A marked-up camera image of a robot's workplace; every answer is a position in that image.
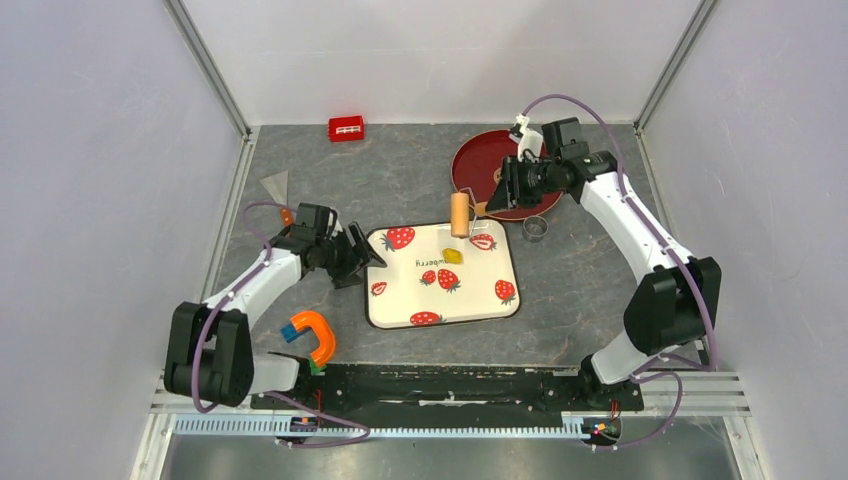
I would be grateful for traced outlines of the wooden dough roller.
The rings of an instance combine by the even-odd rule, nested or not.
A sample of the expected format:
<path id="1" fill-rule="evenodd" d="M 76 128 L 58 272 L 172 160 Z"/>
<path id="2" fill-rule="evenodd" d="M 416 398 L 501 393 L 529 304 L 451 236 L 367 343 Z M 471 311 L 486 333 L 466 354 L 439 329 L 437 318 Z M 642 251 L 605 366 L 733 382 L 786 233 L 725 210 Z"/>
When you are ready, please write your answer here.
<path id="1" fill-rule="evenodd" d="M 480 217 L 486 215 L 485 201 L 477 201 L 473 190 L 461 188 L 450 197 L 450 231 L 454 238 L 469 238 Z"/>

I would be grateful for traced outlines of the white strawberry tray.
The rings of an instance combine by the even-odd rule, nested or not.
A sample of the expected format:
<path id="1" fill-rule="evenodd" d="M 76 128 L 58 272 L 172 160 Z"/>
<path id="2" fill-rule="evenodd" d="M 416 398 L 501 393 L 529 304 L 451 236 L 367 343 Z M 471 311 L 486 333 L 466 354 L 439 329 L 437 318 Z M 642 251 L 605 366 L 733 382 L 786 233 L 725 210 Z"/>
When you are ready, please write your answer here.
<path id="1" fill-rule="evenodd" d="M 368 323 L 383 330 L 441 326 L 508 318 L 521 305 L 507 232 L 496 220 L 480 220 L 467 239 L 450 225 L 423 224 L 371 231 L 368 242 L 386 268 L 364 273 Z M 463 253 L 446 264 L 442 250 Z"/>

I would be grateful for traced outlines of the yellow dough piece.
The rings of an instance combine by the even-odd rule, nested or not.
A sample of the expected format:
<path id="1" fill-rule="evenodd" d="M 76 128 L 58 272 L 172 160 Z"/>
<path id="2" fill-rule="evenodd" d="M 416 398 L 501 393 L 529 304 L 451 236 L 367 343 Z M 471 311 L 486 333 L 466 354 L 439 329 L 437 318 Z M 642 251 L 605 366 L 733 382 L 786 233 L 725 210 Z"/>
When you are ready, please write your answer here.
<path id="1" fill-rule="evenodd" d="M 445 248 L 442 250 L 442 258 L 446 264 L 461 265 L 464 261 L 463 253 L 454 248 Z"/>

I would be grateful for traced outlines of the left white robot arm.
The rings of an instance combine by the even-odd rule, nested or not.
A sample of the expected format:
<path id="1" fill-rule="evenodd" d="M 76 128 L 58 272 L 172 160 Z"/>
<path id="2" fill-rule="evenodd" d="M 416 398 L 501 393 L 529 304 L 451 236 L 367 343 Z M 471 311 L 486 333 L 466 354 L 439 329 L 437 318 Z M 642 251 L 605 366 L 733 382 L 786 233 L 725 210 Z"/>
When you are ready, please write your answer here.
<path id="1" fill-rule="evenodd" d="M 200 413 L 268 391 L 291 408 L 307 405 L 314 383 L 300 372 L 306 360 L 254 352 L 254 325 L 315 270 L 341 289 L 361 284 L 362 270 L 387 265 L 359 224 L 343 226 L 335 209 L 301 203 L 289 214 L 292 221 L 263 240 L 258 257 L 233 282 L 199 303 L 181 303 L 172 315 L 164 387 L 190 398 Z"/>

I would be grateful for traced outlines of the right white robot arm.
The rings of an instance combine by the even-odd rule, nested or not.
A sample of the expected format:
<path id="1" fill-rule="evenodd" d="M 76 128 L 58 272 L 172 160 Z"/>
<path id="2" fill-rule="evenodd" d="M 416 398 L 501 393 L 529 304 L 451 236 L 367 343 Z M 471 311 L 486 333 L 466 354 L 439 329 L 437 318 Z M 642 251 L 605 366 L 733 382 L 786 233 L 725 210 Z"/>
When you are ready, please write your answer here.
<path id="1" fill-rule="evenodd" d="M 622 332 L 580 368 L 580 400 L 602 408 L 617 396 L 617 384 L 636 379 L 680 346 L 713 338 L 721 269 L 666 231 L 632 188 L 622 153 L 591 151 L 577 118 L 536 131 L 519 114 L 509 136 L 516 152 L 503 158 L 494 193 L 477 212 L 529 209 L 548 194 L 567 194 L 604 228 L 638 282 Z"/>

